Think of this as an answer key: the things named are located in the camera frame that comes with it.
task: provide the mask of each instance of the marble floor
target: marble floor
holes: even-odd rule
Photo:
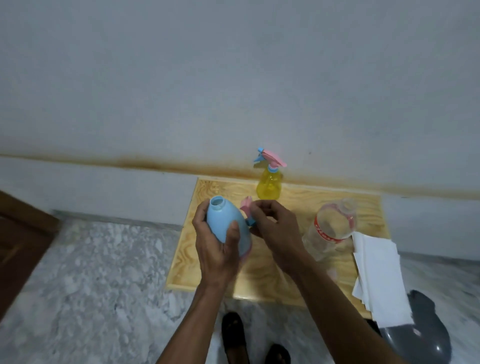
[[[69,219],[0,324],[0,363],[155,363],[192,293],[163,290],[180,232]],[[402,258],[407,290],[436,303],[453,363],[480,355],[480,265]],[[303,309],[225,299],[207,357],[226,363],[223,313],[240,313],[251,363],[273,342],[293,363],[331,363]]]

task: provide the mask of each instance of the forearm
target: forearm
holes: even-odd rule
[[[157,364],[205,363],[224,292],[223,287],[207,287],[200,282],[187,314]]]
[[[309,255],[292,275],[336,364],[403,363]]]

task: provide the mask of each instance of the left hand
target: left hand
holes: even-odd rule
[[[195,247],[202,271],[201,284],[224,290],[239,270],[240,229],[233,221],[228,227],[225,244],[218,241],[206,222],[209,203],[210,200],[205,200],[197,207],[192,221],[197,233]]]

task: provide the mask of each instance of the yellow plastic bottle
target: yellow plastic bottle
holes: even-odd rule
[[[262,200],[277,200],[282,191],[282,174],[278,170],[278,167],[286,167],[287,164],[275,153],[263,148],[258,148],[258,151],[260,154],[255,162],[268,160],[269,164],[258,183],[257,195]]]

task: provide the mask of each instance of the foot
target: foot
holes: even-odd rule
[[[280,344],[273,344],[265,358],[265,364],[290,364],[290,354]]]
[[[229,364],[249,364],[245,332],[239,314],[229,312],[222,320],[222,340]]]

